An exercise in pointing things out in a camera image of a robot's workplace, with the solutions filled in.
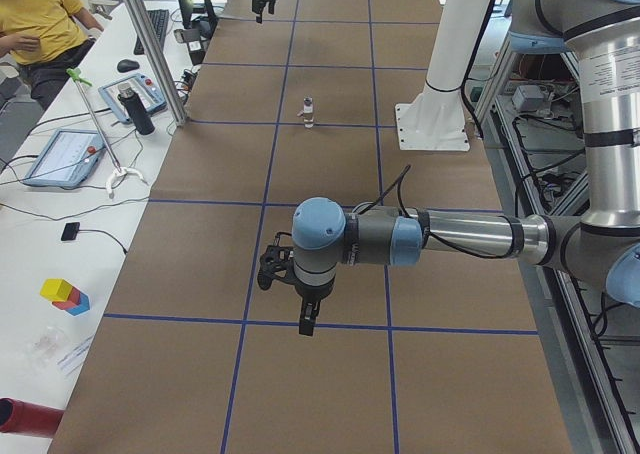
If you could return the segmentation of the small black square sensor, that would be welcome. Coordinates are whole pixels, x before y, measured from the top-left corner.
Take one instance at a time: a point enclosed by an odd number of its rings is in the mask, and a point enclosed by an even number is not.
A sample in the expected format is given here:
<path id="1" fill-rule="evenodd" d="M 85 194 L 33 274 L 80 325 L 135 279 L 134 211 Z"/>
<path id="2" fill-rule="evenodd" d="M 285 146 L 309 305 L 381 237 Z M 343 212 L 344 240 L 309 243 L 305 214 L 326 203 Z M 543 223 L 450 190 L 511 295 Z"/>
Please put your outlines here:
<path id="1" fill-rule="evenodd" d="M 79 222 L 68 222 L 65 224 L 63 228 L 63 232 L 61 234 L 60 240 L 62 242 L 73 241 L 76 239 L 77 235 L 80 231 L 80 223 Z"/>

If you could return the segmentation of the black water bottle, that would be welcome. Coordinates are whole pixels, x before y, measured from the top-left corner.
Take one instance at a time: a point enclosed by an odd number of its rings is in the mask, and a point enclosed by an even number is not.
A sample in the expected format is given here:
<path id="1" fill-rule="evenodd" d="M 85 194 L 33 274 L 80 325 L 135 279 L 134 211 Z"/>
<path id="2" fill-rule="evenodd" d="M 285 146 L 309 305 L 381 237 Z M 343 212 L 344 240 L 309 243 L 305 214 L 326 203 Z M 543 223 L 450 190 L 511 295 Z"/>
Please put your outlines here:
<path id="1" fill-rule="evenodd" d="M 139 134 L 148 135 L 155 130 L 155 126 L 140 96 L 133 90 L 129 83 L 121 83 L 118 85 L 118 100 L 125 108 L 129 119 Z"/>

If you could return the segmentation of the clear plastic bag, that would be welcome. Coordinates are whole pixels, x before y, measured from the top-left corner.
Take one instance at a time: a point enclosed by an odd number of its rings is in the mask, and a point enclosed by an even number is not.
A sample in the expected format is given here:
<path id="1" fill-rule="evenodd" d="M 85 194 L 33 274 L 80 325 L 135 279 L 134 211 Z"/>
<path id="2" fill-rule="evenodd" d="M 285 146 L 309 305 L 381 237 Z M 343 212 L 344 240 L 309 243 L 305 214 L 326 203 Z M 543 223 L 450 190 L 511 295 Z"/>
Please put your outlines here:
<path id="1" fill-rule="evenodd" d="M 67 334 L 57 326 L 46 326 L 27 343 L 27 358 L 34 369 L 55 363 L 69 343 Z"/>

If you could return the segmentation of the red cylinder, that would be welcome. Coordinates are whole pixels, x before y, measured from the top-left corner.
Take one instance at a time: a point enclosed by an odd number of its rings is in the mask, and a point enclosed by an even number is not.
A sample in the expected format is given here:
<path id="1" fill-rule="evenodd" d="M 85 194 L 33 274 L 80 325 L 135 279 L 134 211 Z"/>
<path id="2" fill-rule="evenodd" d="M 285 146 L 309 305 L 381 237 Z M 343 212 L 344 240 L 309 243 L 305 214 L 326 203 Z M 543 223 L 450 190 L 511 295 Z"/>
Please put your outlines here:
<path id="1" fill-rule="evenodd" d="M 1 432 L 53 438 L 64 411 L 12 398 L 1 399 Z"/>

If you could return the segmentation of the yellow red blue block stack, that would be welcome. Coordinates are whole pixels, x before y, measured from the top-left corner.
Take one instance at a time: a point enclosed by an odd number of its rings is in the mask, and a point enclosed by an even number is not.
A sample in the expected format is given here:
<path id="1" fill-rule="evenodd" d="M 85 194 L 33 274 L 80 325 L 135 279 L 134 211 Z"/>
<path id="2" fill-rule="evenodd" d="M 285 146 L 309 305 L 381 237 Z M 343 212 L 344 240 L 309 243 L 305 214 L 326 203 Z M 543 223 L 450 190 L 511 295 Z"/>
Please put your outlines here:
<path id="1" fill-rule="evenodd" d="M 61 278 L 46 279 L 41 287 L 40 296 L 72 316 L 83 314 L 90 309 L 89 297 Z"/>

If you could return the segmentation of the person in yellow shirt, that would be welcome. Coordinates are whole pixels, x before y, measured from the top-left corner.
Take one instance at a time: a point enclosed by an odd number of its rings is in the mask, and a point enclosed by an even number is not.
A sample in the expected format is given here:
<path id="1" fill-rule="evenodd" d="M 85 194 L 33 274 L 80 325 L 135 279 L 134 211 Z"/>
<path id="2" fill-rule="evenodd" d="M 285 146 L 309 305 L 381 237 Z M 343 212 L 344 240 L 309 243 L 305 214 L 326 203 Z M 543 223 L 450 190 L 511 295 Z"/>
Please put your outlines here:
<path id="1" fill-rule="evenodd" d="M 94 44 L 103 26 L 80 0 L 1 0 L 1 54 L 9 54 L 46 110 Z"/>

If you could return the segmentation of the aluminium frame post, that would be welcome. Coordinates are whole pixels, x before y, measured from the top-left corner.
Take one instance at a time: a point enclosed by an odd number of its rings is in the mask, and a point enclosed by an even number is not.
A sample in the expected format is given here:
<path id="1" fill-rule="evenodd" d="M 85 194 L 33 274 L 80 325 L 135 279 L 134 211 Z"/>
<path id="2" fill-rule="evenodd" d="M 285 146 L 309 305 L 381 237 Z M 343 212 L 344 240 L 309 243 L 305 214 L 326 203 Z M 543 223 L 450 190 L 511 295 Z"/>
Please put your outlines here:
<path id="1" fill-rule="evenodd" d="M 187 120 L 187 113 L 181 100 L 173 76 L 166 62 L 164 52 L 160 49 L 158 41 L 152 32 L 151 23 L 147 15 L 147 10 L 143 0 L 123 0 L 129 16 L 132 20 L 134 30 L 142 41 L 145 54 L 150 66 L 155 74 L 167 106 L 171 112 L 174 123 L 181 127 Z"/>

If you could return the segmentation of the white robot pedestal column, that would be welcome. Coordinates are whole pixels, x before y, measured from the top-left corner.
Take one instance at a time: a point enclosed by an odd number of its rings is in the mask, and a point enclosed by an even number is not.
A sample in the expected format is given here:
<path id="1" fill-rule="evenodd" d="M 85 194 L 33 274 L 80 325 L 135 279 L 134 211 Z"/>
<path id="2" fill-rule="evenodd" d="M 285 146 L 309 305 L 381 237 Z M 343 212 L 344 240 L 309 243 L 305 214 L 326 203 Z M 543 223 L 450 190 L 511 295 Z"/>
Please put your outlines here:
<path id="1" fill-rule="evenodd" d="M 446 0 L 424 88 L 395 106 L 399 148 L 467 152 L 463 84 L 473 66 L 494 0 Z"/>

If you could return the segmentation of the near blue teach pendant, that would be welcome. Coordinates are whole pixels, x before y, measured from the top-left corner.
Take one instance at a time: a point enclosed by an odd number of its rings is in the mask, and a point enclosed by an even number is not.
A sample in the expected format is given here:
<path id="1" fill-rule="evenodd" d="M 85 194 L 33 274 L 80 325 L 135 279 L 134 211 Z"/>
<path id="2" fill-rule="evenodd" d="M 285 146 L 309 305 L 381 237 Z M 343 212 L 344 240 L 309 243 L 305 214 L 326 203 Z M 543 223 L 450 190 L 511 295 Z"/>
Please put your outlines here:
<path id="1" fill-rule="evenodd" d="M 22 182 L 30 187 L 78 187 L 93 172 L 103 149 L 97 131 L 57 129 Z"/>

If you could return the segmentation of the black keyboard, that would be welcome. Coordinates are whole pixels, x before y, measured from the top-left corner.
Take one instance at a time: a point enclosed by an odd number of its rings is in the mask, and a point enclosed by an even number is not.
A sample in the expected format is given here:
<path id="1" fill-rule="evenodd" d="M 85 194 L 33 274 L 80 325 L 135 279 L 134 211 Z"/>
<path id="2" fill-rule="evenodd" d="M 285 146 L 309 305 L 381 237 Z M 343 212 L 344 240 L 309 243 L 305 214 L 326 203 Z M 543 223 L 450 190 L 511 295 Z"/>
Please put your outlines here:
<path id="1" fill-rule="evenodd" d="M 167 9 L 152 9 L 147 11 L 149 17 L 152 32 L 155 35 L 156 40 L 160 46 L 160 49 L 164 49 L 166 40 L 166 34 L 168 29 L 168 23 L 170 19 L 170 12 Z M 133 54 L 142 55 L 145 53 L 144 46 L 140 38 L 136 39 Z"/>

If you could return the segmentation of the grabber reacher tool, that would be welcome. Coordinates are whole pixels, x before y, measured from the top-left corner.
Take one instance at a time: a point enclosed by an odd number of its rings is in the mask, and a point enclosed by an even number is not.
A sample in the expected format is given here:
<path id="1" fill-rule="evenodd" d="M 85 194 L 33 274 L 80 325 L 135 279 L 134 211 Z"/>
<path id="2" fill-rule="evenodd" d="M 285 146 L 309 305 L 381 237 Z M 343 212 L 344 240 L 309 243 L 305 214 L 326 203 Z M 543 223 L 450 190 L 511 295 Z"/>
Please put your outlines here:
<path id="1" fill-rule="evenodd" d="M 96 111 L 93 109 L 86 93 L 85 90 L 83 88 L 83 85 L 86 84 L 89 87 L 92 86 L 92 84 L 87 81 L 86 79 L 83 79 L 81 77 L 81 71 L 79 68 L 67 68 L 66 69 L 66 73 L 69 75 L 70 79 L 73 81 L 74 85 L 76 86 L 86 108 L 87 111 L 97 129 L 97 132 L 104 144 L 104 147 L 107 151 L 107 154 L 114 166 L 114 170 L 113 172 L 110 174 L 110 176 L 108 177 L 108 179 L 105 182 L 105 189 L 107 192 L 107 195 L 109 198 L 112 198 L 114 195 L 114 183 L 120 179 L 124 179 L 126 178 L 128 175 L 130 176 L 135 176 L 137 177 L 143 184 L 146 184 L 147 181 L 145 179 L 145 177 L 143 176 L 143 174 L 136 168 L 133 167 L 126 167 L 126 166 L 122 166 L 120 161 L 118 160 L 116 154 L 114 153 L 111 144 L 109 143 L 109 140 L 107 139 L 107 136 L 102 128 L 102 126 L 100 125 L 100 122 L 97 118 L 97 114 Z"/>

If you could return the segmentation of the black computer mouse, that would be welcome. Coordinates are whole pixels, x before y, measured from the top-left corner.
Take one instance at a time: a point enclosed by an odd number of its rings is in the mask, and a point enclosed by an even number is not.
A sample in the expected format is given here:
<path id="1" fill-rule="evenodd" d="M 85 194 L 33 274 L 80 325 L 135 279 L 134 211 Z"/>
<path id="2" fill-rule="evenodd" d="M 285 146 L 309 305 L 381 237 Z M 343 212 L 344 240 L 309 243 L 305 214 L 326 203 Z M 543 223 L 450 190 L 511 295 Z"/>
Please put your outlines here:
<path id="1" fill-rule="evenodd" d="M 116 65 L 116 70 L 119 73 L 127 73 L 140 68 L 140 64 L 132 59 L 122 59 Z"/>

